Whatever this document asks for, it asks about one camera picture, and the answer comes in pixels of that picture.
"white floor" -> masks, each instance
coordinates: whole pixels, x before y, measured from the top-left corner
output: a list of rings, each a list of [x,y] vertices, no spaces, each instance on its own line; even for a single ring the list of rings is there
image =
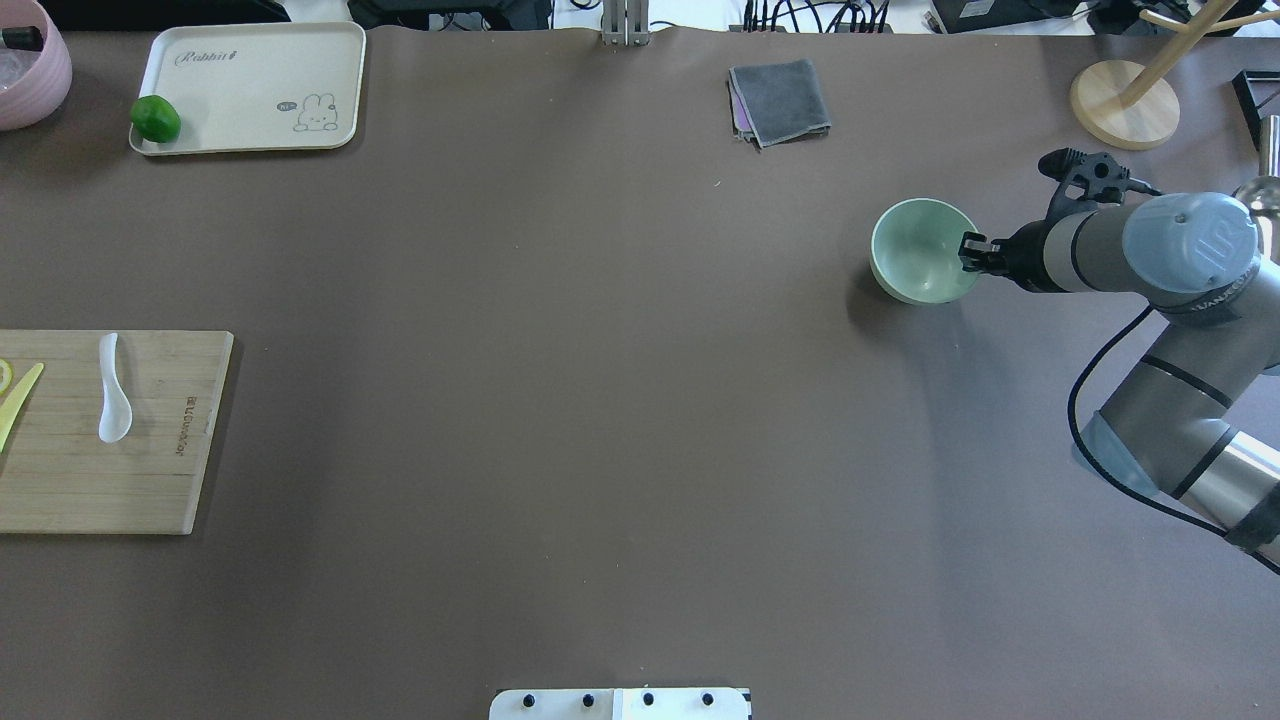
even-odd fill
[[[298,22],[351,19],[347,13],[344,0],[279,0],[289,12],[289,17]],[[925,13],[929,12],[929,0],[886,0],[888,6],[888,24],[897,33],[928,33]],[[596,29],[600,27],[599,6],[591,10],[580,10],[570,0],[554,0],[554,27],[585,27]],[[796,19],[801,32],[817,32],[818,24],[813,14],[809,13],[804,0],[792,0]],[[703,29],[728,29],[731,24],[742,22],[742,9],[746,0],[650,0],[650,23],[673,23],[685,27],[698,27]],[[819,5],[818,15],[823,26],[831,22],[840,5]],[[1082,4],[1075,17],[1047,19],[1034,23],[1006,26],[986,31],[977,31],[987,35],[1093,35],[1087,20],[1087,5]],[[1271,0],[1265,10],[1276,9],[1276,0]],[[666,26],[654,27],[660,31]],[[787,19],[787,29],[792,29],[791,20]],[[1267,20],[1240,28],[1239,37],[1280,37],[1280,23]]]

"spoon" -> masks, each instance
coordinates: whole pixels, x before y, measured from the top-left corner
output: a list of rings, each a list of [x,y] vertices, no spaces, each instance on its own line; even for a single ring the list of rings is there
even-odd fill
[[[118,338],[119,333],[108,333],[97,342],[97,364],[102,370],[102,419],[97,423],[97,437],[102,442],[119,442],[133,425],[133,406],[115,375]]]
[[[1235,199],[1249,209],[1254,218],[1265,218],[1262,228],[1262,255],[1277,260],[1272,234],[1280,220],[1280,115],[1262,118],[1258,129],[1258,177],[1240,186]]]

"robotic arm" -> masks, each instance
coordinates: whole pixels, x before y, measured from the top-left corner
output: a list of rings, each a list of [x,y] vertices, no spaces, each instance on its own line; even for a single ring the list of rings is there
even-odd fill
[[[965,233],[965,270],[1032,292],[1137,292],[1169,320],[1083,439],[1102,469],[1164,492],[1231,544],[1280,561],[1280,452],[1222,420],[1258,374],[1280,374],[1280,266],[1248,209],[1216,192],[1162,195],[1111,155],[1059,150],[1044,220],[1007,240]],[[1124,206],[1128,191],[1153,195]]]

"wooden stand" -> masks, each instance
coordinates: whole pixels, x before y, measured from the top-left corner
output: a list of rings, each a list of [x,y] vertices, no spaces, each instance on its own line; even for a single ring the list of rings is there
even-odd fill
[[[1217,22],[1236,0],[1210,0],[1187,24],[1143,10],[1139,17],[1178,33],[1149,67],[1126,60],[1096,63],[1071,83],[1071,110],[1098,140],[1125,150],[1149,150],[1178,129],[1178,95],[1165,74],[1211,32],[1280,17],[1280,12]]]

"pink bowl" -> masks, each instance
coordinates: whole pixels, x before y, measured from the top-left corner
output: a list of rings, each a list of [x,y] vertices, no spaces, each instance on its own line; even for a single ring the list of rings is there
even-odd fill
[[[72,59],[54,20],[35,0],[0,0],[0,27],[36,26],[45,33],[40,58],[0,91],[0,131],[27,127],[58,109],[72,86]]]

